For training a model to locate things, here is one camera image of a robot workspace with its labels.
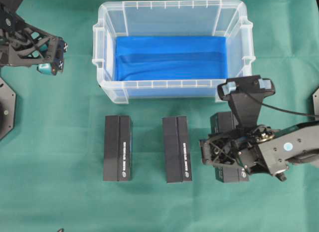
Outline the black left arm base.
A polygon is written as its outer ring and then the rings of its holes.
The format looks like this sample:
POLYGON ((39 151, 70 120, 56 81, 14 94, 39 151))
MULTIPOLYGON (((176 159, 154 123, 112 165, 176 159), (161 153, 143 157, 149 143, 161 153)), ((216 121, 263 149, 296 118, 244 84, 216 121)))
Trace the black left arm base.
POLYGON ((0 139, 13 128, 15 120, 16 93, 0 78, 0 139))

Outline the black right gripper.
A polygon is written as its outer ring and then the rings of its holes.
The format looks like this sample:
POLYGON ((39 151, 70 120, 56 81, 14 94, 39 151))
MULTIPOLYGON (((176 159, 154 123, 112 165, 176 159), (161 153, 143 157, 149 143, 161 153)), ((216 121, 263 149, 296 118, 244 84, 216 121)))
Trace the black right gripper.
POLYGON ((199 141, 202 163, 213 167, 244 169, 248 175, 269 174, 259 144, 274 139, 276 130, 266 125, 209 135, 199 141))

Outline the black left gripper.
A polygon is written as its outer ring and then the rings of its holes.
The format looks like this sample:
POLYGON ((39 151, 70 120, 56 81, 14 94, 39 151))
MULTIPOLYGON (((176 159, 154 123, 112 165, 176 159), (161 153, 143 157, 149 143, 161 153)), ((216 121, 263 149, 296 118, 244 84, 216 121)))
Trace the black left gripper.
POLYGON ((0 65, 37 66, 45 75, 56 75, 64 66, 65 41, 28 24, 3 3, 0 4, 0 65))

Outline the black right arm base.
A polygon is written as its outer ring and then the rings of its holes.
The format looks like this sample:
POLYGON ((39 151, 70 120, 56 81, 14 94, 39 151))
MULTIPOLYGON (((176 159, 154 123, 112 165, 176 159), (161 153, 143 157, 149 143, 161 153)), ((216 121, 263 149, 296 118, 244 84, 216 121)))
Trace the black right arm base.
POLYGON ((314 114, 319 115, 319 88, 312 94, 314 114))

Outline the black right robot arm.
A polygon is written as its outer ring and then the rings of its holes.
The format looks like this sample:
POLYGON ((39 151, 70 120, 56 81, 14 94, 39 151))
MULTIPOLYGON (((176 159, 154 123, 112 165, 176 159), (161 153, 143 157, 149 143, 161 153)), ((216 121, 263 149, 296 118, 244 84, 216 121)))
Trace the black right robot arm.
POLYGON ((210 134, 200 140, 202 163, 223 183, 247 182, 267 174, 284 182, 290 165, 319 160, 319 124, 300 123, 283 130, 265 125, 210 134))

